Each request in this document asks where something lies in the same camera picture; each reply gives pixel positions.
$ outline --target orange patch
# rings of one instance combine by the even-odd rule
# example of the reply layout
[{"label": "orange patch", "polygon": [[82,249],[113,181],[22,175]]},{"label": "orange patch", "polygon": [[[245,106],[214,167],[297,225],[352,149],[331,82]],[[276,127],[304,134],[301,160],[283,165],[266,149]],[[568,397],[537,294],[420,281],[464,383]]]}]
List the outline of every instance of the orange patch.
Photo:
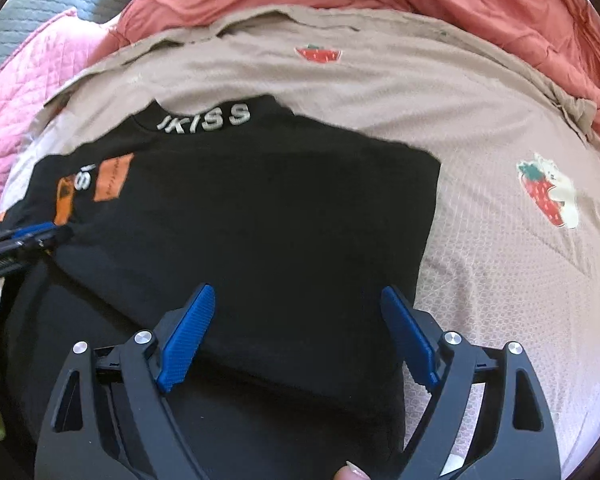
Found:
[{"label": "orange patch", "polygon": [[134,158],[133,153],[104,160],[98,170],[94,202],[105,202],[120,196],[129,165]]},{"label": "orange patch", "polygon": [[54,224],[65,225],[74,210],[75,175],[64,176],[58,180],[56,191],[56,218]]}]

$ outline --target silver bolt head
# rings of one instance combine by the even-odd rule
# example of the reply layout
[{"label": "silver bolt head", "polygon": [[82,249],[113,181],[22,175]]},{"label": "silver bolt head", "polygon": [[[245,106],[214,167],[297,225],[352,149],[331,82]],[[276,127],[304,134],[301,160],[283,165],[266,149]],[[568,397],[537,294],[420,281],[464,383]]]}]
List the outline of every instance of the silver bolt head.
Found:
[{"label": "silver bolt head", "polygon": [[445,341],[450,345],[459,345],[462,342],[462,336],[458,332],[447,332]]},{"label": "silver bolt head", "polygon": [[512,354],[515,354],[515,355],[522,354],[522,351],[524,350],[522,348],[522,345],[516,341],[512,341],[511,343],[509,343],[507,345],[507,348],[509,349],[509,352],[511,352]]},{"label": "silver bolt head", "polygon": [[84,354],[87,351],[87,348],[89,348],[89,345],[87,345],[87,343],[85,343],[84,341],[78,341],[74,345],[74,354]]},{"label": "silver bolt head", "polygon": [[139,345],[145,345],[149,341],[151,341],[152,337],[153,336],[151,335],[151,332],[149,332],[148,330],[142,330],[141,332],[138,332],[136,334],[136,336],[134,337],[134,341]]}]

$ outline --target finger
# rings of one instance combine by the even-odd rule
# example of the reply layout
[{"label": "finger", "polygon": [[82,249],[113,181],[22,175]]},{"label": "finger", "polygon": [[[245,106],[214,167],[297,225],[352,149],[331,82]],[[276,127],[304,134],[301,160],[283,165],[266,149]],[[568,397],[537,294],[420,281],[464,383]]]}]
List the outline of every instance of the finger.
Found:
[{"label": "finger", "polygon": [[369,477],[358,466],[347,462],[333,477],[333,480],[369,480]]}]

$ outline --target fingernail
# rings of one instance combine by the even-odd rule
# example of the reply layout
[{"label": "fingernail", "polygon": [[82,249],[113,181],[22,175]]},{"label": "fingernail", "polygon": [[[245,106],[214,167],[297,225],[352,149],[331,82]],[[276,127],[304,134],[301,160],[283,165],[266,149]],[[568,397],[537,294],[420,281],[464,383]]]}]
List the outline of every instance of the fingernail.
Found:
[{"label": "fingernail", "polygon": [[366,480],[370,480],[369,477],[366,475],[366,473],[364,471],[362,471],[362,469],[360,469],[357,465],[352,464],[351,462],[349,462],[349,460],[347,460],[347,467],[349,469],[351,469],[351,472],[354,475],[357,475],[360,478],[366,478]]}]

